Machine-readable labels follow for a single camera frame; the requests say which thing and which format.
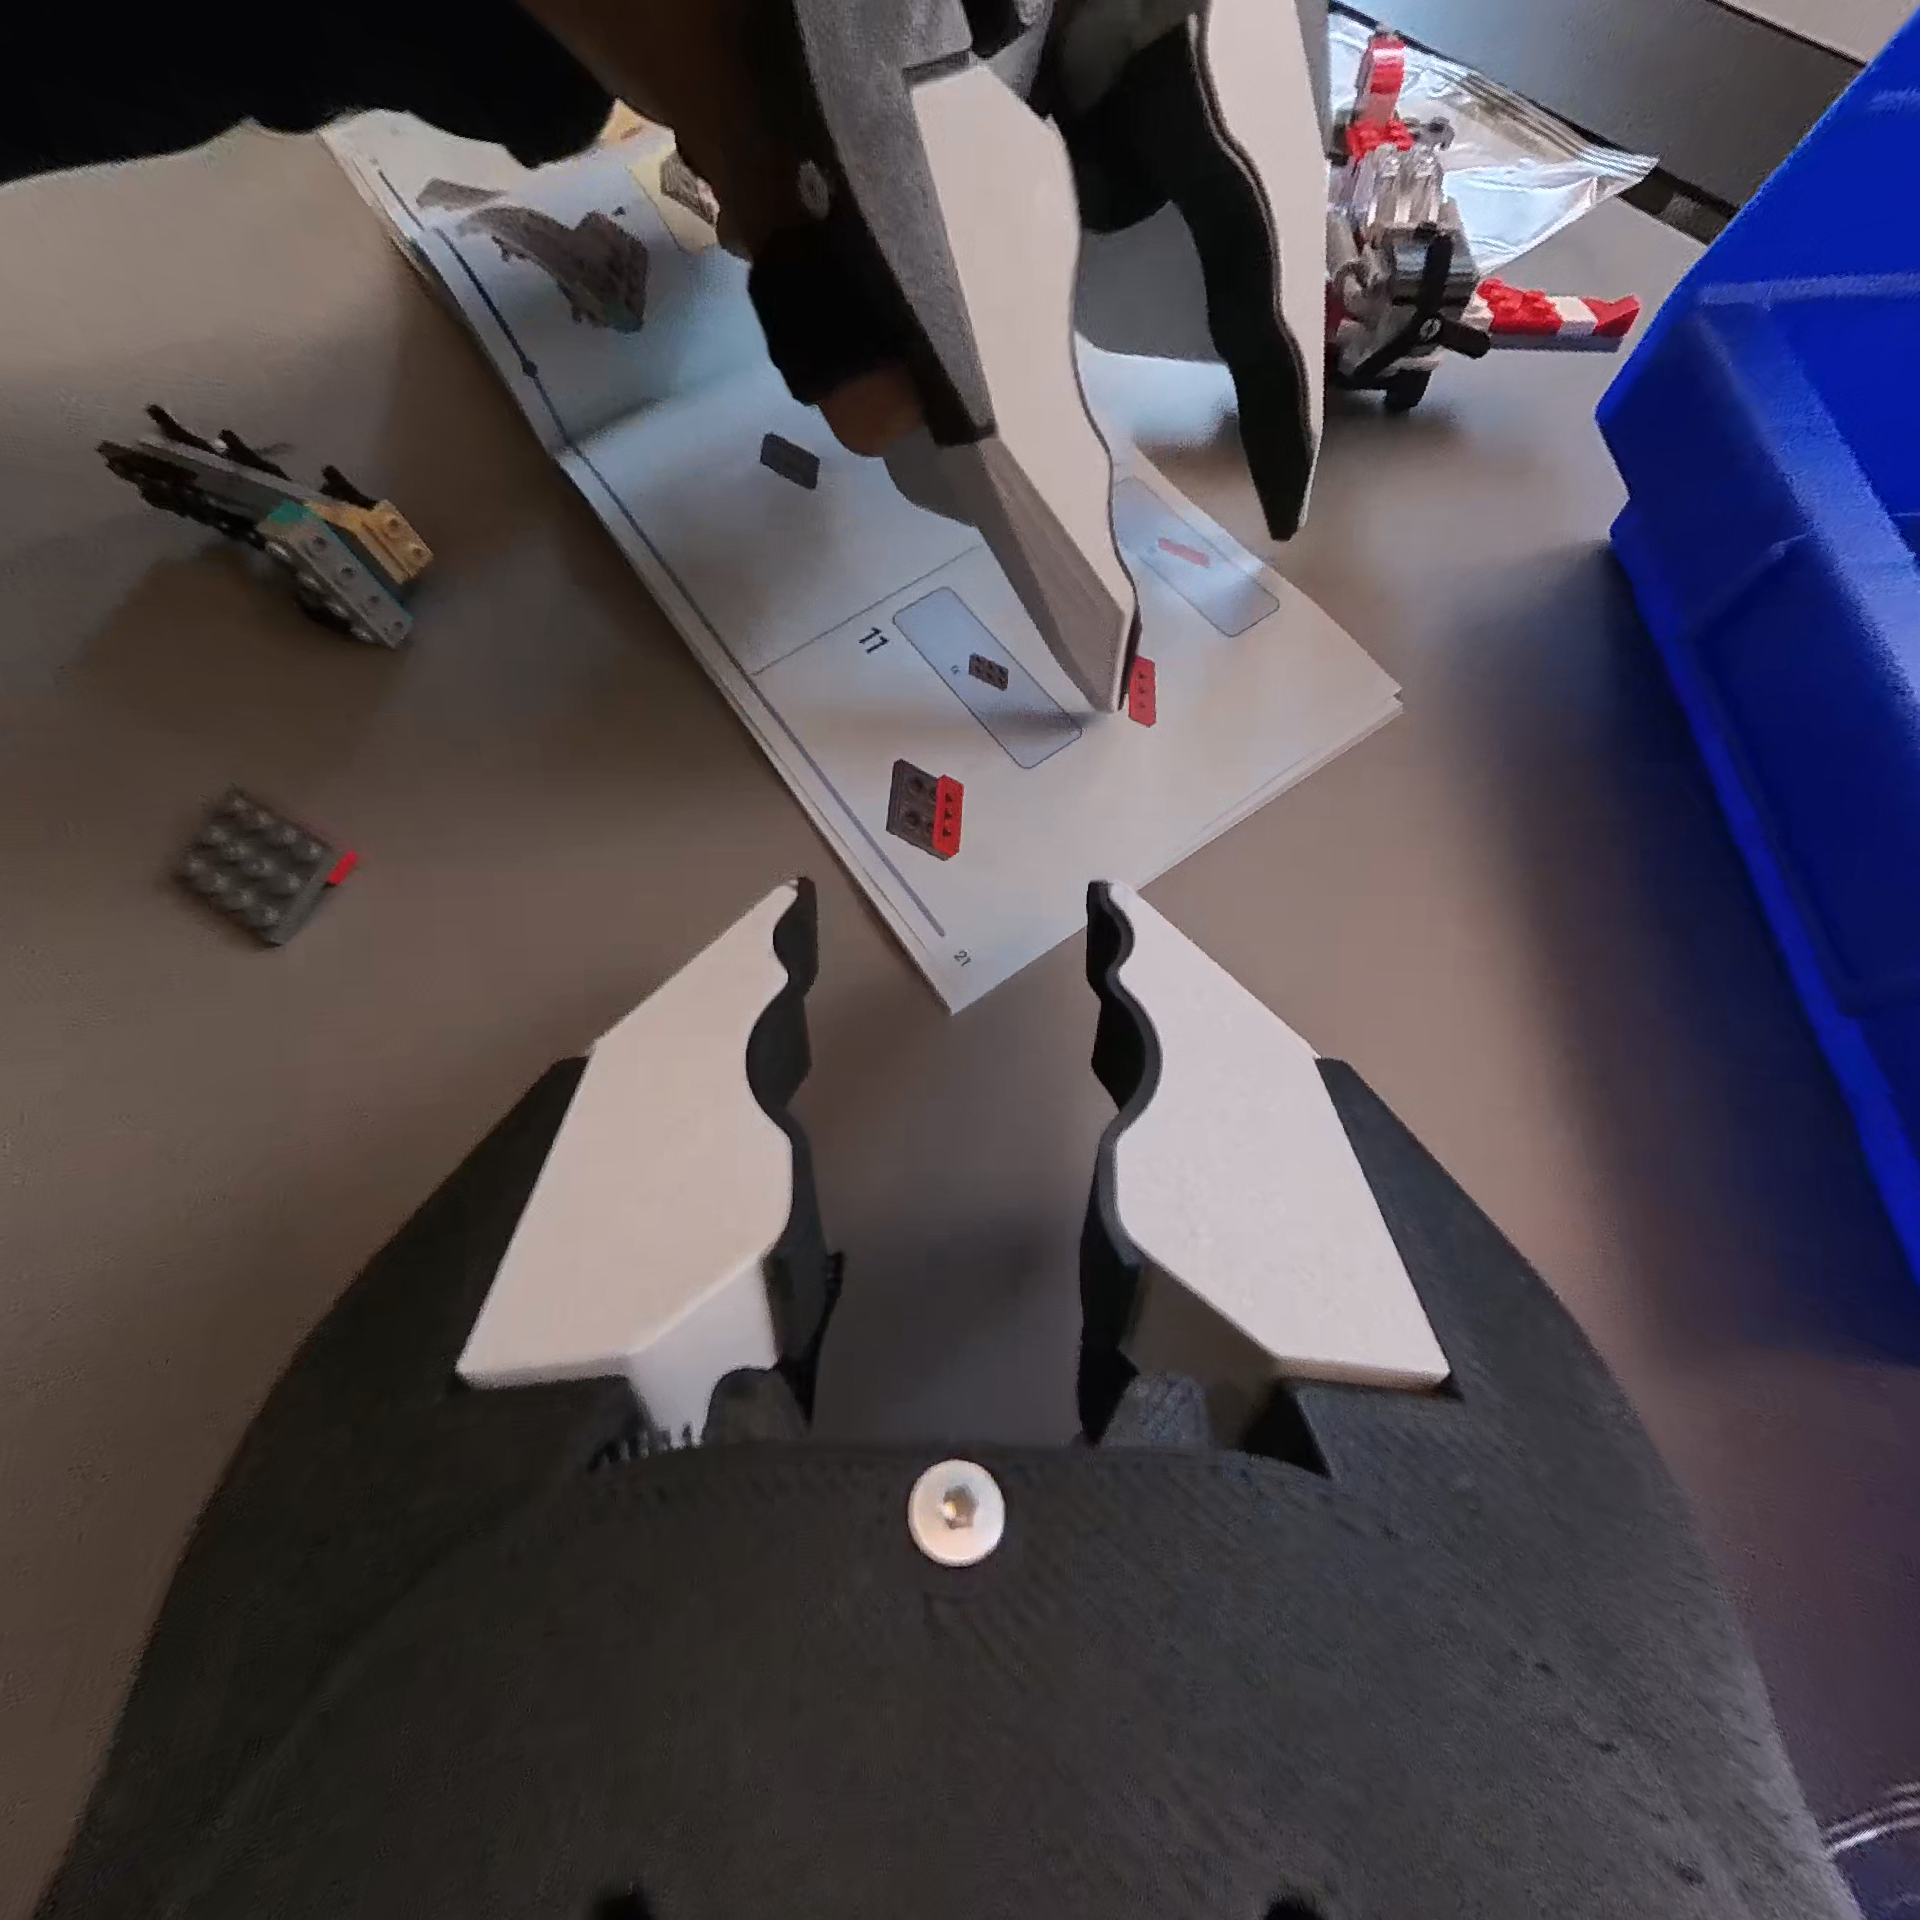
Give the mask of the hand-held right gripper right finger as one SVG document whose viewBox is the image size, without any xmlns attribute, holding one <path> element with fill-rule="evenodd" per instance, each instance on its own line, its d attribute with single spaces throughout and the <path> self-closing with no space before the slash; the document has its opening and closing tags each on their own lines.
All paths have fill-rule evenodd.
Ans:
<svg viewBox="0 0 1920 1920">
<path fill-rule="evenodd" d="M 1203 1445 L 1279 1437 L 1297 1385 L 1450 1386 L 1324 1056 L 1141 893 L 1087 887 L 1093 1071 L 1114 1103 L 1082 1239 L 1077 1416 L 1151 1378 Z"/>
</svg>

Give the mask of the grey desk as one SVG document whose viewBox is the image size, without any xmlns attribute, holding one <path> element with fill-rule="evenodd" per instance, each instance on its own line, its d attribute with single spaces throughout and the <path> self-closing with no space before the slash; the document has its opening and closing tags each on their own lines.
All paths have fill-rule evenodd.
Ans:
<svg viewBox="0 0 1920 1920">
<path fill-rule="evenodd" d="M 1404 712 L 1150 896 L 1558 1289 L 1834 1821 L 1916 1781 L 1916 1285 L 1605 538 L 1614 370 L 1501 351 L 1330 421 L 1275 562 Z M 114 478 L 154 402 L 389 497 L 434 552 L 412 638 Z M 236 786 L 359 854 L 282 945 L 172 880 Z M 303 1334 L 790 873 L 849 1255 L 822 1436 L 1063 1442 L 1083 933 L 942 1007 L 316 137 L 5 191 L 5 1916 Z"/>
</svg>

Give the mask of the person's left forearm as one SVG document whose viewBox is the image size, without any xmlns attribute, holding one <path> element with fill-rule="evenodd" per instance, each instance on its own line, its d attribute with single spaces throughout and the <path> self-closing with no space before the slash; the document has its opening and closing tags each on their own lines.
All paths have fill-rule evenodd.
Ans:
<svg viewBox="0 0 1920 1920">
<path fill-rule="evenodd" d="M 518 161 L 567 157 L 613 93 L 514 1 L 5 1 L 2 180 L 409 111 Z"/>
</svg>

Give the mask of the toy instruction booklet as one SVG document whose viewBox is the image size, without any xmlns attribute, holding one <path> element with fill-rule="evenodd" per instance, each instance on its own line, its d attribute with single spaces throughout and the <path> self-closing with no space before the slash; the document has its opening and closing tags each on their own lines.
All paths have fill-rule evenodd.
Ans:
<svg viewBox="0 0 1920 1920">
<path fill-rule="evenodd" d="M 402 111 L 324 132 L 950 1013 L 1401 712 L 1313 599 L 1127 438 L 1147 687 L 1094 711 L 978 529 L 773 367 L 673 134 L 545 166 Z"/>
</svg>

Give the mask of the clear zip bag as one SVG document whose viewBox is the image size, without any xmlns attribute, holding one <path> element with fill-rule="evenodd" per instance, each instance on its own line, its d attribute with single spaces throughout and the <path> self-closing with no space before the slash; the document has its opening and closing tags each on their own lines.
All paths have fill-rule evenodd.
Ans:
<svg viewBox="0 0 1920 1920">
<path fill-rule="evenodd" d="M 1863 1917 L 1918 1917 L 1918 1781 L 1823 1823 L 1820 1839 Z"/>
</svg>

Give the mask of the person's left hand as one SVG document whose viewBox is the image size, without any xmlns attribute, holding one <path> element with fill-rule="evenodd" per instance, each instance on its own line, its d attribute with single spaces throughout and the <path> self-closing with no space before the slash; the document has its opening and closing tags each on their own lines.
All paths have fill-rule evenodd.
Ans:
<svg viewBox="0 0 1920 1920">
<path fill-rule="evenodd" d="M 806 157 L 773 87 L 779 8 L 718 1 L 525 1 L 598 87 L 677 137 L 718 196 L 724 244 L 753 263 L 753 296 L 789 390 L 862 456 L 922 422 L 899 324 L 858 248 L 813 216 Z"/>
</svg>

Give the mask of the black toy vehicle chassis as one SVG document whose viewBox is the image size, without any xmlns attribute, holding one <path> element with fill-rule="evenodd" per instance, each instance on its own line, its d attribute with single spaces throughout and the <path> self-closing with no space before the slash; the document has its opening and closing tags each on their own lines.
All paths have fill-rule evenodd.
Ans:
<svg viewBox="0 0 1920 1920">
<path fill-rule="evenodd" d="M 385 652 L 412 638 L 434 552 L 389 497 L 335 465 L 308 487 L 231 429 L 205 438 L 155 402 L 146 418 L 145 436 L 95 446 L 146 505 L 269 560 L 300 609 L 334 633 Z"/>
</svg>

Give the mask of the blue plastic bin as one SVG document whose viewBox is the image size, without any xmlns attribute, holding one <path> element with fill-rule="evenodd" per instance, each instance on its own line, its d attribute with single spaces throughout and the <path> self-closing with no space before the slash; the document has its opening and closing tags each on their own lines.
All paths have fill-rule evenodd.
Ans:
<svg viewBox="0 0 1920 1920">
<path fill-rule="evenodd" d="M 1612 546 L 1918 1264 L 1918 22 L 1597 402 Z"/>
</svg>

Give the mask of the dark grey flat panel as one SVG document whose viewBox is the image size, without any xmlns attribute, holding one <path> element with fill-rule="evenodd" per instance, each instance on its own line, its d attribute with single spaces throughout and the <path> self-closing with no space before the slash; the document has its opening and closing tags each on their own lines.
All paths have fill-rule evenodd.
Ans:
<svg viewBox="0 0 1920 1920">
<path fill-rule="evenodd" d="M 1710 242 L 1863 71 L 1859 55 L 1717 1 L 1361 1 L 1579 132 L 1658 159 L 1627 205 Z"/>
</svg>

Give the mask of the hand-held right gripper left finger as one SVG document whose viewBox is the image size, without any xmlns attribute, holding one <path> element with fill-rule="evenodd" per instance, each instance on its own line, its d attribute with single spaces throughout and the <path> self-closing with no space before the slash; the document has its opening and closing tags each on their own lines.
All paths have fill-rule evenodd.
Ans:
<svg viewBox="0 0 1920 1920">
<path fill-rule="evenodd" d="M 731 1376 L 809 1397 L 834 1270 L 794 1116 L 817 974 L 818 898 L 787 880 L 590 1046 L 463 1385 L 621 1381 L 670 1445 L 705 1437 Z"/>
</svg>

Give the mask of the clear plastic bag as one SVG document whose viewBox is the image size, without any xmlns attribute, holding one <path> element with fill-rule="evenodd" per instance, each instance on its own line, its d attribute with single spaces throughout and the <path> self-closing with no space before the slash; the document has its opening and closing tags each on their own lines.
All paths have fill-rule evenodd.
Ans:
<svg viewBox="0 0 1920 1920">
<path fill-rule="evenodd" d="M 1354 12 L 1329 16 L 1329 58 L 1329 271 L 1443 228 L 1494 276 L 1653 172 Z"/>
</svg>

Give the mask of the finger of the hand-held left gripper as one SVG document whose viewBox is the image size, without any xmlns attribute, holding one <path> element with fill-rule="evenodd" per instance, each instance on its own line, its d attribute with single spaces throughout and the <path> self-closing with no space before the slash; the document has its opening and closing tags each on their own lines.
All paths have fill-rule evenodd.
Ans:
<svg viewBox="0 0 1920 1920">
<path fill-rule="evenodd" d="M 1199 4 L 1177 207 L 1267 532 L 1307 517 L 1326 413 L 1329 6 Z"/>
<path fill-rule="evenodd" d="M 922 503 L 986 537 L 1054 660 L 1097 711 L 1125 701 L 1139 597 L 1114 529 L 1114 454 L 1077 370 L 1082 224 L 1063 138 L 986 61 L 911 87 L 991 424 L 892 456 Z"/>
</svg>

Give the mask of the red white toy airplane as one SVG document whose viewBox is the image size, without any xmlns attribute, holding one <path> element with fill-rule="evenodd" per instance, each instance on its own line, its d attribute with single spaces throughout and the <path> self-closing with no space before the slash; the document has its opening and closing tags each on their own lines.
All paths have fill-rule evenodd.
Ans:
<svg viewBox="0 0 1920 1920">
<path fill-rule="evenodd" d="M 1642 322 L 1637 294 L 1575 294 L 1517 268 L 1479 276 L 1450 231 L 1394 236 L 1329 271 L 1329 383 L 1410 413 L 1450 360 L 1487 351 L 1621 354 Z"/>
</svg>

